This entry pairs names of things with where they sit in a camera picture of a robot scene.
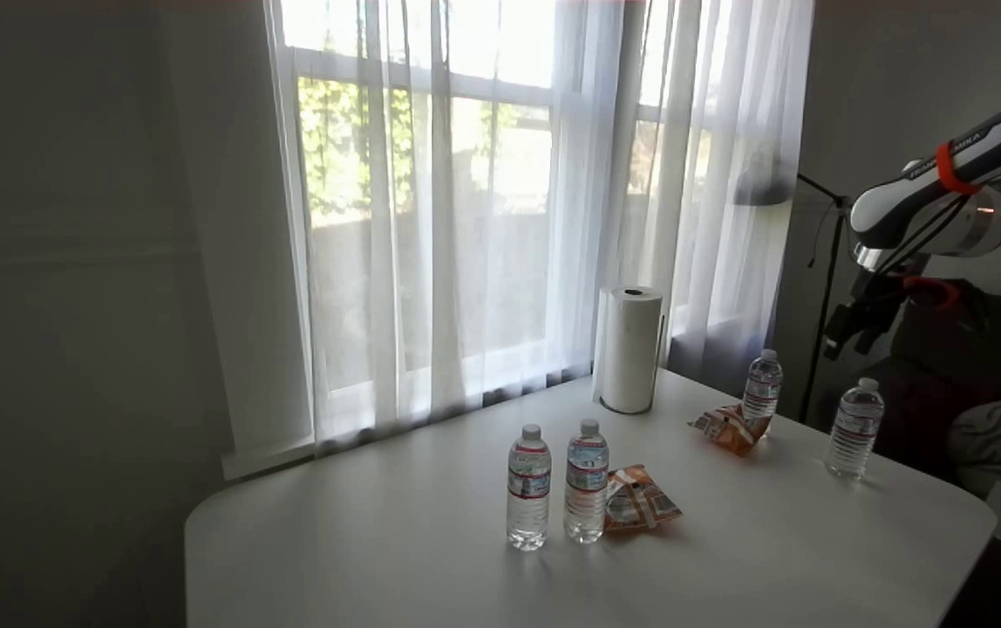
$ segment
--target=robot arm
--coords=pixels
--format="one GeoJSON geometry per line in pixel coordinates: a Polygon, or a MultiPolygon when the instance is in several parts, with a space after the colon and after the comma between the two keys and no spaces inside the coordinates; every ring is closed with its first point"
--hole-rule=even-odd
{"type": "Polygon", "coordinates": [[[906,298],[900,263],[921,256],[921,246],[906,246],[910,221],[943,196],[959,196],[962,206],[962,199],[977,192],[974,183],[995,167],[1001,167],[1001,111],[966,138],[941,142],[930,156],[904,167],[900,179],[854,199],[852,231],[857,241],[857,281],[852,299],[839,303],[823,327],[823,357],[838,357],[852,334],[857,334],[857,352],[867,352],[867,347],[889,333],[893,314],[906,298]]]}

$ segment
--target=water bottle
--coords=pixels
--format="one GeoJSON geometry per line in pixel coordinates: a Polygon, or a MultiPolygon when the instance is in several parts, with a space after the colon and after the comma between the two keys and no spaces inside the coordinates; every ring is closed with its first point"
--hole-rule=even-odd
{"type": "Polygon", "coordinates": [[[504,543],[517,553],[535,553],[547,525],[547,482],[549,462],[535,425],[521,425],[521,435],[510,446],[510,488],[504,488],[504,543]]]}
{"type": "Polygon", "coordinates": [[[845,390],[825,450],[825,468],[838,478],[862,478],[882,412],[886,403],[877,396],[877,379],[857,376],[857,383],[845,390]]]}
{"type": "Polygon", "coordinates": [[[766,432],[775,412],[778,412],[778,396],[781,396],[781,362],[775,349],[763,349],[742,383],[742,425],[757,441],[766,432]]]}
{"type": "Polygon", "coordinates": [[[600,422],[580,422],[568,441],[563,529],[580,543],[602,536],[606,441],[600,422]]]}

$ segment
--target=white curtain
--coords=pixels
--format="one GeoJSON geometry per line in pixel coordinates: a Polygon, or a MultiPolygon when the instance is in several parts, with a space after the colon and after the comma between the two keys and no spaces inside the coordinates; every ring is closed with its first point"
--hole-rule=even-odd
{"type": "Polygon", "coordinates": [[[309,420],[235,455],[587,374],[600,285],[660,285],[698,365],[763,343],[788,199],[735,190],[792,186],[812,0],[263,6],[309,420]]]}

